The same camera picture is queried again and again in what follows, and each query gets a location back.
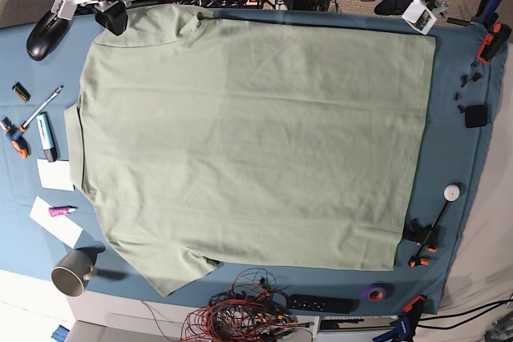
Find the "black square box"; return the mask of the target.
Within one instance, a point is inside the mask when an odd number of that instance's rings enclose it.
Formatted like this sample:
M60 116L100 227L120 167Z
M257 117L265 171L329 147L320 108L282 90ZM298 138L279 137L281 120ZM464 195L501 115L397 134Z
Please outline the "black square box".
M488 105L472 105L465 108L464 124L466 128L485 127L488 124Z

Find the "black computer mouse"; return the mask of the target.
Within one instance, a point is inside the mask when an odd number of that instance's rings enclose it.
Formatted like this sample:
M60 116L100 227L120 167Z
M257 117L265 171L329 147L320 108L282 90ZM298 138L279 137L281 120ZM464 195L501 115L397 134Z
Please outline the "black computer mouse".
M46 12L35 24L26 40L26 52L37 62L45 59L62 41L70 28L70 22Z

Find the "purple tape roll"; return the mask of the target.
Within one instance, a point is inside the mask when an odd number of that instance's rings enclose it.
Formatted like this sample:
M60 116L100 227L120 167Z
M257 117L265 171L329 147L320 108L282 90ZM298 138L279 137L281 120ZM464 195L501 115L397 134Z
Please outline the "purple tape roll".
M386 299L392 289L387 283L374 283L368 285L361 293L360 297L370 303L380 302Z

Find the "small black lighter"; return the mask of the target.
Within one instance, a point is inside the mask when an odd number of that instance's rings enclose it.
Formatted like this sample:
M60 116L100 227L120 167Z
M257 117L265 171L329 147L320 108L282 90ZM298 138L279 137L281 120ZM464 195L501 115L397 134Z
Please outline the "small black lighter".
M26 90L26 88L20 83L16 82L12 86L12 91L24 102L27 103L30 100L30 93Z

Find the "blue orange bar clamp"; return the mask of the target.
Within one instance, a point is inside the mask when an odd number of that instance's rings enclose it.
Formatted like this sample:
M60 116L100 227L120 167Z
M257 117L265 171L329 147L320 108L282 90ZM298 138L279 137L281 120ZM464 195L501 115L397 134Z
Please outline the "blue orange bar clamp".
M425 302L425 296L415 297L403 308L403 313L390 324L393 328L380 336L374 337L373 341L413 341L416 327L423 314Z

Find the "white paper square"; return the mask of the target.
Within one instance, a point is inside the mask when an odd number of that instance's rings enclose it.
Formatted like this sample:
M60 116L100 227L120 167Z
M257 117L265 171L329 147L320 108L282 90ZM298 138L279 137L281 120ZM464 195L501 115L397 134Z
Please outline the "white paper square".
M66 160L48 162L46 159L37 159L38 175L42 188L61 191L73 191L71 182L70 164Z

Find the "green T-shirt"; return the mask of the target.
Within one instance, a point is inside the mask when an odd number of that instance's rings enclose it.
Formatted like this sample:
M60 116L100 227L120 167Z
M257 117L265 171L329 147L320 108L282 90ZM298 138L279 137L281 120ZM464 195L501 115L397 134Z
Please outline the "green T-shirt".
M219 264L390 271L431 36L133 10L65 112L71 178L162 296Z

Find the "black remote control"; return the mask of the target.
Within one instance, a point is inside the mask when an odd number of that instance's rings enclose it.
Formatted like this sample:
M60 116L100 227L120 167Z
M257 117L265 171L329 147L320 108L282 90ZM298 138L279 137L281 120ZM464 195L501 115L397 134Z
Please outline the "black remote control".
M356 310L359 304L359 300L302 294L293 294L287 299L288 308L306 312L349 314Z

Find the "orange black corner clamp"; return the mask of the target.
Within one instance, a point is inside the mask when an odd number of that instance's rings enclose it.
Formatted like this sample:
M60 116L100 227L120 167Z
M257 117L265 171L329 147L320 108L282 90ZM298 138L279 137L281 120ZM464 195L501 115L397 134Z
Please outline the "orange black corner clamp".
M472 25L484 26L487 34L476 54L478 61L488 64L511 36L512 29L498 21L496 12L502 0L481 0Z

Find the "orange blue screwdriver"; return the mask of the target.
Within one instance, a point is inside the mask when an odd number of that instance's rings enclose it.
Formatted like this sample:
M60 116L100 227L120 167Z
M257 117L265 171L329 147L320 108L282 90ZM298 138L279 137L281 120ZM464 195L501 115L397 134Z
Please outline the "orange blue screwdriver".
M14 126L8 118L1 120L1 129L3 134L10 141L12 147L17 153L23 158L27 159L30 153L29 145L23 138L23 135L28 129L30 123L36 118L36 116L43 111L43 109L57 97L57 95L63 90L64 85L57 87L54 92L44 101L38 108L19 126Z

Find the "grey ceramic mug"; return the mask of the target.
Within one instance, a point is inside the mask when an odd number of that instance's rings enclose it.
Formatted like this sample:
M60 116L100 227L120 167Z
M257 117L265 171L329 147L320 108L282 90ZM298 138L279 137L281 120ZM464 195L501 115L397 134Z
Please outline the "grey ceramic mug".
M86 291L91 279L96 276L96 267L84 251L73 250L62 258L50 272L54 286L65 296L78 298Z

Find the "blue table cloth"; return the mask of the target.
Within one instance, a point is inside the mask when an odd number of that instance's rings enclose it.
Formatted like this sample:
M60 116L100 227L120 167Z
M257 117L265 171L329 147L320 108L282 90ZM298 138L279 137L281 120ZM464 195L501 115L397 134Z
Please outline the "blue table cloth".
M491 275L489 295L507 298L512 292L512 52L501 50L479 68L482 75L467 85L461 77L471 68L483 38L477 27L432 30L436 52L430 104L408 216L422 223L435 219L446 202L443 192L457 184L460 196L440 219L438 250L424 267L410 268L415 246L403 241L391 272L356 272L272 267L277 283L290 294L359 300L370 284L392 289L375 304L361 301L356 316L392 315L418 295L428 297L433 313L445 304L452 284L468 283L472 274ZM488 105L488 124L466 128L465 108ZM48 280L50 270L68 250L64 243L30 218L36 196L56 205L73 205L72 219L83 229L79 247L97 258L99 276L89 290L134 300L200 307L228 289L243 267L227 264L170 296L161 296L107 244L93 207L80 191L41 187L36 161L43 152L38 132L31 129L31 156L21 158L1 142L1 267Z

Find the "pink glue tube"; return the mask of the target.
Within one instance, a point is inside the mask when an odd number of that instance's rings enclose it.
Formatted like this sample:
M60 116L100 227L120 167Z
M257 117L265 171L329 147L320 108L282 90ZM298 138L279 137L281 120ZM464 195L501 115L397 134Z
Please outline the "pink glue tube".
M61 215L69 215L77 210L77 207L49 207L48 211L52 218L58 217Z

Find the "white paper strip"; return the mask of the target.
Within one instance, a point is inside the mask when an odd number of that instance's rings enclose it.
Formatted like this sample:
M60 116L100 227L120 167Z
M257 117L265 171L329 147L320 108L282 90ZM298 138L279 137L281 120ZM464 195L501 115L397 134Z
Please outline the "white paper strip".
M56 239L70 248L75 248L83 229L66 215L52 217L49 209L50 204L36 196L30 210L30 218Z

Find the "black orange bar clamp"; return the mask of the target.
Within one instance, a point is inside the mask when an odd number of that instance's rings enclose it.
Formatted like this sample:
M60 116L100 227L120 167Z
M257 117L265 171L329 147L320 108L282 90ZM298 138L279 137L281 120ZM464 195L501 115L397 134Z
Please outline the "black orange bar clamp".
M435 253L438 246L439 229L438 224L440 219L446 212L450 201L446 201L436 219L432 224L422 226L417 219L413 219L408 223L403 230L402 238L418 245L418 250L410 257L408 264L410 267L426 266L429 264L429 258L422 256L422 251L426 249L430 253Z

